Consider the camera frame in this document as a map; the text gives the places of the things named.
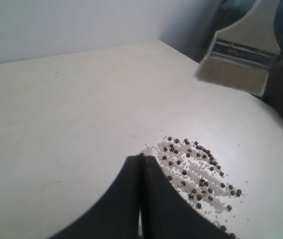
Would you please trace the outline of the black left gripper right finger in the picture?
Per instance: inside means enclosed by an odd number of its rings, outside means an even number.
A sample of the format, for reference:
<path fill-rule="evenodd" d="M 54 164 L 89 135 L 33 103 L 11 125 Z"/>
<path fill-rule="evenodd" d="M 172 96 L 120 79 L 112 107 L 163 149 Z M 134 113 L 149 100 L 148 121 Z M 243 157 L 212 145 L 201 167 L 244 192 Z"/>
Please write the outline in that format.
<path fill-rule="evenodd" d="M 153 156 L 140 156 L 140 209 L 145 239 L 232 239 L 173 188 Z"/>

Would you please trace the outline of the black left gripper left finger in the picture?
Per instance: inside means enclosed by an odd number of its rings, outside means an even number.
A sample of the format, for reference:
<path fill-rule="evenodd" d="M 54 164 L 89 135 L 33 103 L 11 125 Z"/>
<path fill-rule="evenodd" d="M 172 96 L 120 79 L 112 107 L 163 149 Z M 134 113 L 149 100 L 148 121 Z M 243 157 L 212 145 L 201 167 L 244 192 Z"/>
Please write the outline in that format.
<path fill-rule="evenodd" d="M 51 236 L 52 239 L 137 239 L 141 159 L 126 158 L 102 197 L 82 216 Z"/>

